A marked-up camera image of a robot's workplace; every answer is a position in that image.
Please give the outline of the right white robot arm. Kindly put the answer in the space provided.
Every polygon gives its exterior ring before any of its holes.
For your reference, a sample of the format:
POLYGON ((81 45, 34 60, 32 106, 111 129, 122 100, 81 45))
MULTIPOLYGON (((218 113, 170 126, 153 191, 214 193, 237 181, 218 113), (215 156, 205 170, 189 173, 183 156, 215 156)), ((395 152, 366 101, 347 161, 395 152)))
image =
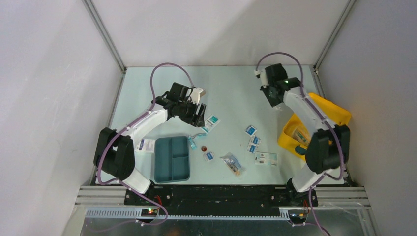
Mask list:
POLYGON ((288 77, 281 64, 256 69, 255 76, 261 80, 260 91, 272 107, 286 105, 294 113, 278 143, 306 162, 289 180, 291 188, 286 192, 288 203, 298 206, 305 200, 306 191, 333 170, 342 170, 348 161, 348 123, 352 115, 314 93, 307 93, 300 79, 288 77))

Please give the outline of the bag with beige gauze roll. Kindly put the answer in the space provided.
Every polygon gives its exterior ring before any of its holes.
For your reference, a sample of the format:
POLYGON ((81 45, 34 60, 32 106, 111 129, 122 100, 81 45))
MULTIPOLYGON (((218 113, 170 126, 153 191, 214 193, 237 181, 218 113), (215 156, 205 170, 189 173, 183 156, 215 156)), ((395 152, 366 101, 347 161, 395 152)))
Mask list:
POLYGON ((303 144, 304 146, 308 146, 311 140, 309 132, 301 126, 297 126, 293 130, 292 138, 298 141, 299 143, 303 144))

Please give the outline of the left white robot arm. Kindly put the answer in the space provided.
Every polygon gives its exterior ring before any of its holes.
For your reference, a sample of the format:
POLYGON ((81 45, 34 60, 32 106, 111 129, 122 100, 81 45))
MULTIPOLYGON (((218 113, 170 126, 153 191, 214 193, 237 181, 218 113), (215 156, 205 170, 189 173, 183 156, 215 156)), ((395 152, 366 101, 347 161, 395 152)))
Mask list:
POLYGON ((93 160, 99 183, 109 183, 101 179, 104 171, 127 188, 137 191, 136 198, 142 204, 153 203, 155 191, 150 188, 151 180, 135 168, 135 147, 154 128, 173 117, 194 127, 203 127, 206 105, 201 103, 201 98, 205 93, 200 87, 173 83, 162 96, 154 96, 148 109, 125 127, 120 130, 103 128, 93 160))

